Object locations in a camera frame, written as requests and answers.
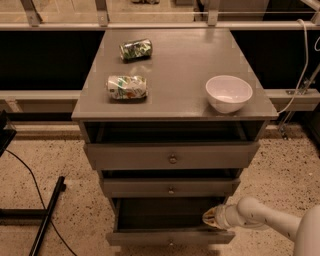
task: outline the white bowl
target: white bowl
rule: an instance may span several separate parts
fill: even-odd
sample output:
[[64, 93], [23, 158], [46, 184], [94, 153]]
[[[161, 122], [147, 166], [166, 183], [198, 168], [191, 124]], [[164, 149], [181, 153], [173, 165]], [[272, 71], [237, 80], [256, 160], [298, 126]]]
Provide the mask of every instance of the white bowl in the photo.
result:
[[226, 114], [241, 109], [252, 97], [251, 86], [234, 76], [216, 76], [206, 83], [207, 99], [218, 112]]

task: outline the black stand leg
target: black stand leg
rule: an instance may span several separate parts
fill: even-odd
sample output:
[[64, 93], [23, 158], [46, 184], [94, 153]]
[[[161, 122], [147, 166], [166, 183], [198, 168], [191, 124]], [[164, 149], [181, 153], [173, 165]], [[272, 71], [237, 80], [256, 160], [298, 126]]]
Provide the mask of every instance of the black stand leg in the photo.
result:
[[30, 254], [29, 256], [33, 256], [33, 255], [38, 255], [38, 252], [41, 248], [41, 243], [43, 241], [43, 238], [44, 238], [44, 235], [45, 235], [45, 232], [47, 230], [47, 227], [50, 223], [50, 220], [51, 220], [51, 216], [52, 216], [52, 213], [53, 213], [53, 210], [54, 210], [54, 207], [57, 203], [57, 200], [58, 200], [58, 197], [59, 197], [59, 194], [61, 191], [64, 191], [65, 188], [66, 188], [66, 185], [63, 183], [64, 181], [64, 177], [60, 176], [57, 183], [56, 183], [56, 187], [53, 191], [53, 194], [51, 196], [51, 199], [50, 199], [50, 202], [49, 202], [49, 205], [48, 205], [48, 208], [47, 208], [47, 213], [46, 215], [44, 216], [43, 220], [42, 220], [42, 223], [39, 227], [39, 230], [38, 230], [38, 234], [36, 236], [36, 239], [33, 243], [33, 246], [32, 246], [32, 249], [30, 251]]

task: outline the drawer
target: drawer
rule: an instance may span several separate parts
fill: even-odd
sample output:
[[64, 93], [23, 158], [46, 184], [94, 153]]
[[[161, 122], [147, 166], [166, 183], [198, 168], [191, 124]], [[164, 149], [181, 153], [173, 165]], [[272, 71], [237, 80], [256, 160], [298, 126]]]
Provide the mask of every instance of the drawer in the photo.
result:
[[233, 232], [209, 227], [202, 215], [223, 198], [130, 198], [117, 201], [110, 245], [227, 244]]
[[239, 179], [104, 179], [102, 190], [109, 198], [130, 197], [228, 197]]
[[87, 144], [95, 170], [247, 168], [258, 142], [231, 144]]

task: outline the white cable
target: white cable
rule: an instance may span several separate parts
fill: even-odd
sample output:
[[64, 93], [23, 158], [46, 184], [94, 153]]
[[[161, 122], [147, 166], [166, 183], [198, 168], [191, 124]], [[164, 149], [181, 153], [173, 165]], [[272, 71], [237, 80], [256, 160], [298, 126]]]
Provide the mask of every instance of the white cable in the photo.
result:
[[318, 37], [316, 43], [314, 44], [314, 50], [315, 50], [316, 52], [320, 52], [320, 48], [317, 48], [317, 44], [319, 43], [319, 39], [320, 39], [320, 36]]
[[297, 95], [297, 93], [298, 93], [299, 86], [300, 86], [300, 84], [301, 84], [301, 81], [302, 81], [302, 79], [303, 79], [303, 77], [304, 77], [304, 73], [306, 72], [307, 67], [308, 67], [308, 64], [309, 64], [309, 50], [308, 50], [307, 28], [306, 28], [306, 25], [305, 25], [305, 23], [304, 23], [303, 20], [298, 19], [297, 21], [303, 26], [303, 30], [304, 30], [304, 44], [305, 44], [305, 51], [306, 51], [306, 63], [305, 63], [305, 65], [304, 65], [303, 71], [302, 71], [302, 73], [301, 73], [300, 79], [299, 79], [299, 81], [298, 81], [298, 83], [297, 83], [296, 89], [295, 89], [295, 91], [294, 91], [294, 94], [293, 94], [291, 100], [289, 101], [289, 103], [287, 104], [287, 106], [286, 106], [284, 109], [282, 109], [281, 111], [278, 112], [278, 114], [281, 114], [281, 113], [285, 112], [285, 111], [290, 107], [290, 105], [292, 104], [294, 98], [296, 97], [296, 95]]

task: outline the electrical cord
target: electrical cord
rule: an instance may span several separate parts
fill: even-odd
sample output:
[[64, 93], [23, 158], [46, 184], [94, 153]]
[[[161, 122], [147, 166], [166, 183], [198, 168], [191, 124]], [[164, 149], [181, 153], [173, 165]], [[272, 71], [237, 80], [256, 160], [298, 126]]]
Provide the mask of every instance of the electrical cord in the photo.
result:
[[316, 52], [320, 52], [320, 48], [317, 48], [317, 44], [319, 43], [319, 40], [320, 40], [320, 36], [318, 37], [317, 41], [316, 41], [315, 44], [314, 44], [314, 50], [315, 50]]
[[305, 52], [306, 52], [306, 62], [305, 62], [303, 71], [302, 71], [302, 73], [301, 73], [301, 76], [300, 76], [300, 78], [299, 78], [299, 81], [298, 81], [297, 86], [296, 86], [296, 88], [295, 88], [295, 90], [294, 90], [294, 94], [293, 94], [291, 100], [289, 101], [289, 103], [287, 104], [287, 106], [285, 106], [284, 109], [282, 109], [281, 111], [278, 112], [278, 114], [281, 114], [281, 113], [285, 112], [285, 111], [290, 107], [290, 105], [292, 104], [293, 100], [295, 99], [295, 97], [296, 97], [296, 95], [297, 95], [297, 93], [298, 93], [298, 89], [299, 89], [299, 86], [300, 86], [300, 84], [301, 84], [301, 81], [302, 81], [302, 79], [303, 79], [303, 77], [304, 77], [304, 73], [306, 72], [307, 67], [308, 67], [308, 65], [309, 65], [309, 50], [308, 50], [307, 28], [306, 28], [306, 25], [305, 25], [305, 23], [304, 23], [303, 20], [298, 19], [297, 21], [303, 26], [303, 30], [304, 30], [304, 44], [305, 44]]
[[[38, 195], [39, 195], [41, 204], [42, 204], [42, 206], [43, 206], [43, 209], [46, 210], [46, 206], [45, 206], [45, 204], [44, 204], [44, 202], [43, 202], [43, 198], [42, 198], [42, 196], [41, 196], [41, 193], [40, 193], [40, 189], [39, 189], [37, 180], [36, 180], [36, 178], [35, 178], [32, 170], [31, 170], [31, 168], [30, 168], [20, 157], [18, 157], [15, 153], [11, 152], [11, 151], [8, 150], [8, 149], [6, 149], [6, 151], [7, 151], [9, 154], [13, 155], [15, 158], [17, 158], [17, 159], [28, 169], [28, 171], [30, 172], [30, 174], [31, 174], [31, 176], [32, 176], [32, 179], [33, 179], [33, 181], [34, 181], [34, 184], [35, 184], [35, 186], [36, 186], [36, 189], [37, 189], [37, 192], [38, 192]], [[63, 237], [61, 236], [61, 234], [58, 232], [58, 230], [57, 230], [56, 226], [53, 224], [52, 220], [50, 220], [50, 223], [51, 223], [53, 229], [55, 230], [55, 232], [57, 233], [58, 237], [61, 239], [61, 241], [64, 243], [64, 245], [68, 248], [68, 250], [69, 250], [74, 256], [77, 256], [77, 254], [70, 248], [70, 246], [69, 246], [69, 245], [67, 244], [67, 242], [63, 239]]]

